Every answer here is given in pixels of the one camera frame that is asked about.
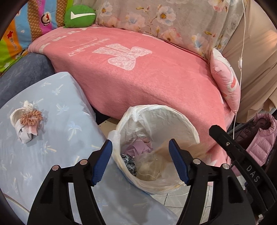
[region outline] purple cloth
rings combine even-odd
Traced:
[[[135,140],[125,151],[124,154],[129,155],[131,157],[135,157],[141,155],[144,152],[150,153],[153,149],[151,148],[151,143],[146,140]]]

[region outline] white cloth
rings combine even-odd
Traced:
[[[22,114],[32,112],[33,110],[33,104],[29,103],[28,101],[25,101],[22,108],[14,110],[13,113],[10,115],[12,126],[16,127],[16,123],[20,119]]]
[[[18,138],[23,144],[26,144],[27,142],[32,140],[32,134],[28,133],[28,129],[26,128],[25,125],[22,125],[20,123],[20,119],[16,122],[15,129],[16,129],[16,135],[18,136]]]

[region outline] floral fabric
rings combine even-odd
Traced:
[[[213,79],[230,109],[236,114],[240,102],[240,85],[232,66],[217,49],[211,53],[210,65]]]
[[[206,59],[224,49],[243,15],[242,0],[97,0],[94,8],[98,25],[152,35]]]

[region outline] green pillow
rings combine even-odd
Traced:
[[[95,21],[95,17],[95,11],[88,6],[72,6],[65,13],[65,28],[89,27]]]

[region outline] white cord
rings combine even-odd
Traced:
[[[172,196],[182,196],[182,195],[168,195],[168,197],[172,197]]]
[[[244,48],[244,38],[245,38],[245,28],[246,28],[246,18],[245,18],[245,8],[244,8],[244,2],[242,0],[242,5],[243,5],[243,15],[244,15],[244,32],[243,32],[243,42],[242,42],[242,53],[243,53],[243,48]],[[238,67],[240,69],[240,95],[241,95],[241,86],[242,86],[242,53],[241,56],[238,60]],[[236,125],[236,119],[237,119],[237,114],[238,114],[238,106],[237,106],[237,113],[235,115],[235,121],[234,121],[234,128],[233,128],[233,139],[235,139],[235,125]]]
[[[26,213],[30,213],[30,211],[28,210],[28,209],[26,209],[24,206],[22,206],[21,204],[19,204],[17,201],[15,201],[14,199],[12,199],[10,196],[8,196],[8,195],[6,195],[6,194],[4,194],[3,193],[3,195],[4,195],[4,197],[6,198],[6,199],[9,199],[11,202],[13,202],[15,205],[17,205],[18,207],[20,207],[23,211],[25,211]]]

